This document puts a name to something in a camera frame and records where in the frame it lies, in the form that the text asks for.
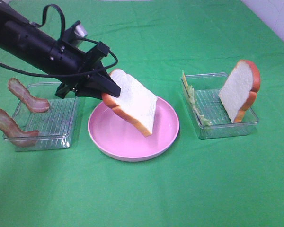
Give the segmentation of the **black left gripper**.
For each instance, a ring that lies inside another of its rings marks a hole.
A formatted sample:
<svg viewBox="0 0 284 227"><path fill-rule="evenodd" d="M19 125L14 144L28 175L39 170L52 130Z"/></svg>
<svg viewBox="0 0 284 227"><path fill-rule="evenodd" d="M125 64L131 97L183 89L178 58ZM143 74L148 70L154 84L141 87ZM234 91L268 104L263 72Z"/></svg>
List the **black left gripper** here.
<svg viewBox="0 0 284 227"><path fill-rule="evenodd" d="M70 91L74 91L77 97L102 99L103 93L119 97L121 88L101 63L108 54L109 47L103 42L98 42L87 52L64 41L55 42L50 51L53 69L49 72L61 81L55 95L65 98Z"/></svg>

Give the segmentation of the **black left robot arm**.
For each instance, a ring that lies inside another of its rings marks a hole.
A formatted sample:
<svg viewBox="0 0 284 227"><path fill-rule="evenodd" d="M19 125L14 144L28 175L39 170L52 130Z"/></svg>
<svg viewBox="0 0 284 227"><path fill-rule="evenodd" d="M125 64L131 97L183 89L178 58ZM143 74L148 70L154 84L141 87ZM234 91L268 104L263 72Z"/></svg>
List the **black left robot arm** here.
<svg viewBox="0 0 284 227"><path fill-rule="evenodd" d="M103 42L94 42L88 52L78 49L88 41L80 21L65 28L62 10L55 4L61 19L57 40L40 30L45 25L49 5L43 9L42 23L31 22L0 0L0 48L40 69L44 78L61 82L55 94L59 98L73 91L76 96L101 98L102 93L118 97L120 87L110 78L101 59L111 54Z"/></svg>

